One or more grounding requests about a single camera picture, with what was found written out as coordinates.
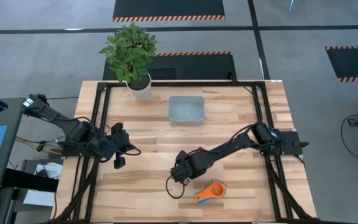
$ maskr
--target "plastic container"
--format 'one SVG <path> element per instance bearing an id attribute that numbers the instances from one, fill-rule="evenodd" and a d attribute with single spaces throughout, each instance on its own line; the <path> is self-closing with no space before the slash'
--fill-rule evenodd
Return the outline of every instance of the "plastic container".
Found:
<path id="1" fill-rule="evenodd" d="M 201 124 L 205 119 L 205 99 L 202 96 L 171 96 L 168 117 L 177 124 Z"/>

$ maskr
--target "black metal frame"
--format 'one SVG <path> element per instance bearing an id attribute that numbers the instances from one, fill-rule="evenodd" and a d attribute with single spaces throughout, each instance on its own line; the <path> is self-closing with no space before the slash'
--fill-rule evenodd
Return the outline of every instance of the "black metal frame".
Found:
<path id="1" fill-rule="evenodd" d="M 268 126 L 271 129 L 274 128 L 273 118 L 272 118 L 272 114 L 270 111 L 269 99 L 267 96 L 266 85 L 265 85 L 264 81 L 238 83 L 238 82 L 232 82 L 230 80 L 216 81 L 216 82 L 172 82 L 172 81 L 167 80 L 165 82 L 152 83 L 152 86 L 242 86 L 242 85 L 250 86 L 252 88 L 252 92 L 253 92 L 254 96 L 256 96 L 256 99 L 259 99 L 258 93 L 257 93 L 257 87 L 261 90 L 262 98 L 264 100 L 264 106 L 265 106 L 265 112 L 266 112 Z M 94 101 L 94 105 L 93 105 L 91 121 L 93 124 L 96 124 L 96 117 L 97 117 L 97 113 L 98 113 L 101 92 L 103 90 L 105 90 L 106 94 L 104 96 L 103 110 L 101 113 L 101 121 L 100 121 L 100 126 L 99 126 L 101 129 L 103 129 L 104 125 L 106 124 L 110 92 L 111 92 L 111 88 L 113 88 L 113 87 L 125 87 L 125 84 L 105 83 L 105 82 L 98 83 L 95 101 Z M 259 102 L 257 102 L 257 101 L 255 101 L 255 110 L 256 110 L 258 119 L 262 119 L 262 109 L 261 109 Z M 265 165 L 267 167 L 268 165 L 271 164 L 270 155 L 265 154 L 264 157 L 265 157 Z M 84 182 L 84 180 L 86 178 L 86 173 L 88 171 L 89 159 L 90 159 L 89 157 L 84 158 L 84 162 L 83 162 L 83 165 L 81 168 L 80 185 Z M 284 184 L 284 186 L 286 186 L 284 170 L 283 170 L 282 161 L 281 161 L 281 155 L 275 156 L 275 160 L 276 160 L 276 166 L 277 166 L 279 178 L 282 181 L 282 183 Z M 86 206 L 86 213 L 85 213 L 85 219 L 89 220 L 89 221 L 91 218 L 93 197 L 94 197 L 94 191 L 96 188 L 96 179 L 97 178 L 94 179 L 94 181 L 91 183 L 91 185 L 89 187 L 88 203 Z M 270 192 L 271 192 L 271 196 L 272 196 L 272 203 L 273 203 L 273 209 L 274 209 L 274 213 L 275 213 L 275 219 L 280 220 L 280 219 L 282 219 L 282 217 L 281 217 L 281 213 L 280 213 L 280 206 L 278 204 L 277 191 L 275 188 L 275 183 L 274 183 L 273 179 L 269 176 L 269 174 L 268 174 L 268 182 L 269 182 Z M 287 202 L 286 198 L 284 198 L 284 203 L 285 203 L 285 209 L 287 212 L 287 217 L 289 219 L 292 219 L 293 214 L 292 214 L 291 206 Z M 81 203 L 79 202 L 79 204 L 76 206 L 76 208 L 74 210 L 73 220 L 77 220 L 79 218 L 80 207 L 81 207 Z"/>

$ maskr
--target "gray carpet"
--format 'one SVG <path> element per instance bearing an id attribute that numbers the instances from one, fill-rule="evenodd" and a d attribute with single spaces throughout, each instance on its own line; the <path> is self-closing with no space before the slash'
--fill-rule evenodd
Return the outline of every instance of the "gray carpet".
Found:
<path id="1" fill-rule="evenodd" d="M 225 21 L 143 22 L 142 27 L 251 26 L 245 0 L 223 0 Z M 254 0 L 260 26 L 358 25 L 356 0 Z M 0 0 L 0 29 L 120 27 L 112 23 L 114 1 Z M 158 52 L 232 51 L 237 76 L 263 79 L 253 31 L 155 32 Z M 0 98 L 44 93 L 78 96 L 83 80 L 100 80 L 104 56 L 97 53 L 107 34 L 0 35 Z M 293 121 L 305 148 L 306 172 L 318 216 L 358 223 L 358 160 L 344 148 L 341 121 L 358 113 L 358 83 L 339 83 L 328 60 L 327 45 L 358 45 L 358 30 L 262 31 L 271 79 L 283 80 Z M 73 116 L 76 99 L 51 101 Z M 52 139 L 62 132 L 23 117 L 18 135 Z M 358 128 L 345 126 L 344 137 L 358 155 Z M 11 161 L 46 158 L 15 144 Z M 50 209 L 20 212 L 17 224 L 45 220 Z"/>

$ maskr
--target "black floor mat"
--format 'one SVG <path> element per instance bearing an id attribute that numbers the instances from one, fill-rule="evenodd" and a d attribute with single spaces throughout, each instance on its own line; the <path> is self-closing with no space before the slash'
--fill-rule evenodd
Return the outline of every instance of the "black floor mat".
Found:
<path id="1" fill-rule="evenodd" d="M 222 0 L 116 0 L 113 22 L 225 19 Z"/>
<path id="2" fill-rule="evenodd" d="M 358 46 L 326 47 L 340 82 L 358 82 Z"/>
<path id="3" fill-rule="evenodd" d="M 230 71 L 236 77 L 231 52 L 158 53 L 149 68 L 153 80 L 225 80 Z M 107 62 L 103 80 L 116 80 Z"/>

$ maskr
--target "wooden tabletop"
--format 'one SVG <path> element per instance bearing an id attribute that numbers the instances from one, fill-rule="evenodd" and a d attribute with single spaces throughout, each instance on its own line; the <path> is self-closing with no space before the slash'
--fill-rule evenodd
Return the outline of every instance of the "wooden tabletop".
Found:
<path id="1" fill-rule="evenodd" d="M 96 85 L 83 82 L 75 116 L 91 118 Z M 293 129 L 282 82 L 266 81 L 274 125 Z M 206 119 L 203 124 L 172 124 L 168 99 L 172 95 L 203 96 Z M 102 103 L 99 107 L 100 120 Z M 274 212 L 264 158 L 255 149 L 244 149 L 215 162 L 212 168 L 190 181 L 181 199 L 169 197 L 165 181 L 179 151 L 198 147 L 212 149 L 226 142 L 236 131 L 257 120 L 252 95 L 237 86 L 152 87 L 152 101 L 137 101 L 126 87 L 114 87 L 110 95 L 106 124 L 124 123 L 131 143 L 140 156 L 125 156 L 126 165 L 114 169 L 113 159 L 100 164 L 93 202 L 92 222 L 251 222 L 273 221 Z M 310 215 L 313 201 L 303 164 L 293 156 L 282 156 L 289 191 Z M 64 161 L 57 190 L 57 213 L 68 205 L 77 158 Z M 226 195 L 199 205 L 195 193 L 211 179 L 227 184 Z M 181 185 L 170 181 L 168 188 L 179 195 Z M 282 195 L 278 199 L 285 216 Z M 87 192 L 81 204 L 85 214 Z"/>

